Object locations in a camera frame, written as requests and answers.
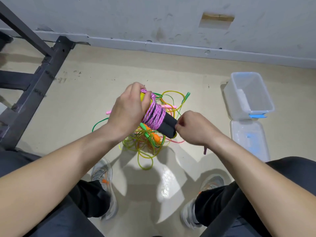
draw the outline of jump rope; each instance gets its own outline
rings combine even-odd
[[[146,92],[146,90],[141,90],[141,100]],[[171,95],[166,94],[168,92],[177,93],[183,97],[179,107],[174,107],[174,99]],[[164,96],[169,96],[172,99],[172,105],[164,101]],[[177,136],[174,126],[177,119],[181,116],[181,108],[189,96],[190,92],[184,95],[178,91],[165,91],[162,94],[153,92],[151,94],[151,104],[143,118],[142,123],[140,123],[140,126],[132,134],[122,141],[122,144],[126,147],[126,149],[137,152],[137,162],[139,167],[143,170],[150,170],[153,167],[153,158],[159,154],[164,145],[167,146],[170,142],[178,144],[184,142],[177,142],[173,140]],[[160,104],[168,105],[170,108],[162,108]],[[95,129],[97,124],[107,119],[108,118],[105,118],[97,122],[93,126],[92,131]],[[149,167],[141,166],[139,162],[140,156],[145,159],[151,159],[151,165]]]

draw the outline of jump rope handle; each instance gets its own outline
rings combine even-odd
[[[140,93],[140,100],[143,101],[145,94]],[[173,118],[168,112],[166,112],[166,115],[160,125],[160,127],[157,129],[161,134],[167,136],[168,138],[172,139],[176,136],[176,129],[175,126],[177,124],[177,120]]]

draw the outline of white wall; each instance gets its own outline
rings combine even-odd
[[[1,1],[32,30],[316,58],[316,0]],[[204,11],[235,20],[199,28]]]

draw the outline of gray sneaker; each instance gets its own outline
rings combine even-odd
[[[109,210],[101,217],[106,220],[113,218],[119,209],[112,189],[112,175],[112,167],[107,159],[101,159],[92,169],[91,181],[98,180],[102,188],[111,195]]]
[[[201,187],[200,187],[200,192],[206,191],[206,190],[211,190],[217,187],[224,186],[224,179],[221,175],[219,174],[213,174],[210,175],[206,180],[203,181]],[[186,226],[189,227],[190,229],[196,229],[202,227],[202,224],[200,224],[196,217],[195,217],[195,200],[192,199],[189,203],[187,203],[183,209],[180,212],[180,218],[182,223]]]

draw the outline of blue latch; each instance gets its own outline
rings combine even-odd
[[[264,114],[261,115],[251,115],[249,114],[250,118],[267,118]]]

